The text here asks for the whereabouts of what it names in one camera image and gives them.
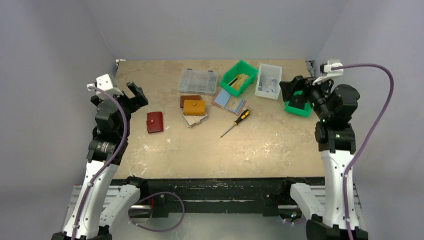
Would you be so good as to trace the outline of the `mustard yellow card holder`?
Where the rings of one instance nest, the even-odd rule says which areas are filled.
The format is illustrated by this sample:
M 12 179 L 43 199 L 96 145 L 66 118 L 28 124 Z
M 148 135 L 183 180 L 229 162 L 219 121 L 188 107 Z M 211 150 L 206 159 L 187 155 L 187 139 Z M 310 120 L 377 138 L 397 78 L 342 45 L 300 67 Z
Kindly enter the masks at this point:
M 185 100 L 183 103 L 183 114 L 186 116 L 203 116 L 205 112 L 204 100 Z

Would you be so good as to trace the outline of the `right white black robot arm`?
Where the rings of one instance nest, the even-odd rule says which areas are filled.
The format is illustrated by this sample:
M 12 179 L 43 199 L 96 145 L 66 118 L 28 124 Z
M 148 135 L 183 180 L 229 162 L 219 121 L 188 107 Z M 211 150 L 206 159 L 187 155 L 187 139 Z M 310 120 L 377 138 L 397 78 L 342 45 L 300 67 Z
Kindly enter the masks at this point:
M 324 166 L 325 203 L 321 204 L 306 183 L 292 183 L 289 190 L 306 220 L 309 240 L 367 240 L 358 219 L 351 164 L 356 153 L 356 136 L 350 120 L 358 107 L 359 92 L 352 86 L 327 79 L 295 76 L 281 81 L 284 102 L 297 100 L 315 112 L 315 140 Z

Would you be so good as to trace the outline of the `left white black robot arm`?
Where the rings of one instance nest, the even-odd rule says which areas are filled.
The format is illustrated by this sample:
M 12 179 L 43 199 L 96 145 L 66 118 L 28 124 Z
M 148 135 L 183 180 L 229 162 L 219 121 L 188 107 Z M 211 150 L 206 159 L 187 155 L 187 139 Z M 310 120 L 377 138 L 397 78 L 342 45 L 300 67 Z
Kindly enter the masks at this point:
M 106 89 L 92 83 L 87 88 L 96 94 L 90 101 L 96 106 L 96 126 L 88 145 L 86 171 L 75 208 L 63 230 L 53 240 L 111 240 L 116 224 L 128 212 L 131 202 L 141 197 L 145 181 L 129 177 L 123 189 L 104 207 L 110 184 L 128 146 L 132 113 L 148 105 L 142 88 L 126 83 L 133 97 L 119 89 Z

